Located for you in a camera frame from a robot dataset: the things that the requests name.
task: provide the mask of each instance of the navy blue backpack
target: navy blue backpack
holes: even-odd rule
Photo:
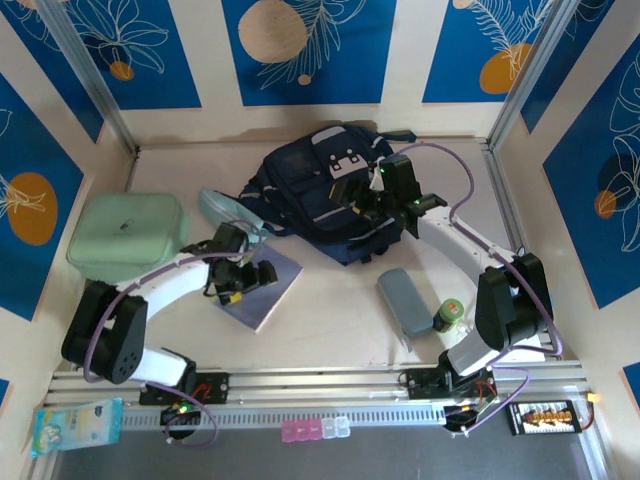
[[[389,135],[364,127],[324,128],[271,152],[249,180],[239,201],[265,221],[274,235],[299,235],[342,265],[371,261],[400,241],[393,219],[378,225],[329,198],[338,179],[369,182],[369,165],[393,153],[389,140],[415,141],[415,135]]]

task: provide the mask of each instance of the orange circle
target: orange circle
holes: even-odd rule
[[[133,78],[134,71],[131,68],[131,65],[128,63],[121,62],[120,60],[116,60],[109,66],[109,71],[111,75],[116,77],[118,80],[122,80],[123,82],[128,82]]]
[[[596,213],[598,216],[607,219],[616,213],[617,198],[609,190],[601,191],[596,197]]]
[[[518,43],[496,53],[482,67],[480,88],[486,93],[508,93],[530,50],[530,44]]]
[[[56,192],[38,173],[21,173],[10,186],[17,190],[15,194],[7,192],[6,198],[13,233],[29,245],[44,245],[51,239],[58,220]]]
[[[309,75],[303,74],[298,77],[298,83],[302,86],[311,84],[311,77]]]

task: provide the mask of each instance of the purple notebook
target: purple notebook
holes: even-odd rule
[[[302,272],[300,264],[266,245],[252,259],[256,263],[261,260],[268,260],[273,264],[278,275],[276,283],[247,293],[242,300],[233,305],[223,307],[220,302],[216,302],[219,308],[256,333],[266,323],[271,312],[275,310],[284,294]]]

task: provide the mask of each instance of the mint green pouch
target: mint green pouch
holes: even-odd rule
[[[186,245],[188,228],[171,194],[105,193],[86,206],[67,259],[90,280],[131,280],[171,260]]]

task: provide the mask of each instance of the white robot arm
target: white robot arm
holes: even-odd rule
[[[222,224],[212,240],[190,245],[153,273],[118,285],[91,282],[86,287],[62,345],[62,356],[114,384],[155,382],[189,390],[195,363],[166,349],[145,346],[146,324],[167,305],[204,289],[223,305],[277,281],[273,265],[244,262],[247,234]],[[107,321],[113,323],[105,328]]]
[[[450,389],[545,326],[535,302],[512,273],[515,269],[525,279],[550,312],[544,269],[537,257],[519,257],[495,245],[453,216],[442,198],[422,195],[411,161],[405,155],[381,159],[371,173],[370,184],[339,181],[331,198],[374,222],[394,218],[414,237],[445,254],[478,287],[475,328],[440,356],[439,370],[449,377],[446,383]]]

